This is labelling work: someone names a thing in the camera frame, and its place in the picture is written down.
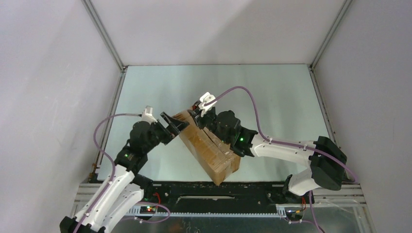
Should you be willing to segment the brown cardboard express box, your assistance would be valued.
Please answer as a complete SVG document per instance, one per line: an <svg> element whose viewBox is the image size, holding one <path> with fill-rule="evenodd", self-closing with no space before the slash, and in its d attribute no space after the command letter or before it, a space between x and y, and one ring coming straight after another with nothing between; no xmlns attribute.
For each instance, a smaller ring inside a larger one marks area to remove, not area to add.
<svg viewBox="0 0 412 233"><path fill-rule="evenodd" d="M189 125L179 137L215 185L240 168L241 158L207 128L199 129L187 110L173 116Z"/></svg>

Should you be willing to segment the red black utility knife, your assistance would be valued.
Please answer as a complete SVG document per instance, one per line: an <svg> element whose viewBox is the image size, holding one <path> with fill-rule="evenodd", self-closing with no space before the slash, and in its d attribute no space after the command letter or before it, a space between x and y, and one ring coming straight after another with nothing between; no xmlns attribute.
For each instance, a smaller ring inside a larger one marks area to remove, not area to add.
<svg viewBox="0 0 412 233"><path fill-rule="evenodd" d="M201 102L198 100L198 101L196 101L193 105L192 105L192 107L191 107L191 109L193 110L193 111L196 111L197 109L199 109L199 104L200 104Z"/></svg>

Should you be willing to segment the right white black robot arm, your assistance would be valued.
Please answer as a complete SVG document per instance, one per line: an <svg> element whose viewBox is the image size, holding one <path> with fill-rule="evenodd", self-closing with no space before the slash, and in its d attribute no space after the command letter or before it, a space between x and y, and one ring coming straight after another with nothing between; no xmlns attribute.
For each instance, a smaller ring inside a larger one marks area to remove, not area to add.
<svg viewBox="0 0 412 233"><path fill-rule="evenodd" d="M217 114L215 108L211 108L202 114L196 108L189 109L188 114L199 129L207 129L219 143L225 144L239 157L271 157L305 166L304 171L289 175L285 180L282 195L289 203L297 202L304 194L319 187L332 191L342 187L347 156L328 137L275 143L257 131L243 127L231 110Z"/></svg>

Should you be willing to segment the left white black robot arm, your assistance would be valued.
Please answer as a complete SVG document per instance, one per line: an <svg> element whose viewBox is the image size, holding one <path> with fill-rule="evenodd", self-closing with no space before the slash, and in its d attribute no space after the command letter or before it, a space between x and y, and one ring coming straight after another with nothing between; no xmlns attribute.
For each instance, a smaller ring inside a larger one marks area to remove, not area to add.
<svg viewBox="0 0 412 233"><path fill-rule="evenodd" d="M64 217L59 228L62 233L109 233L138 202L153 198L153 181L139 172L148 161L148 153L159 144L168 144L189 123L162 112L167 122L163 126L150 108L139 115L129 139L115 159L110 158L112 171L89 202L73 217Z"/></svg>

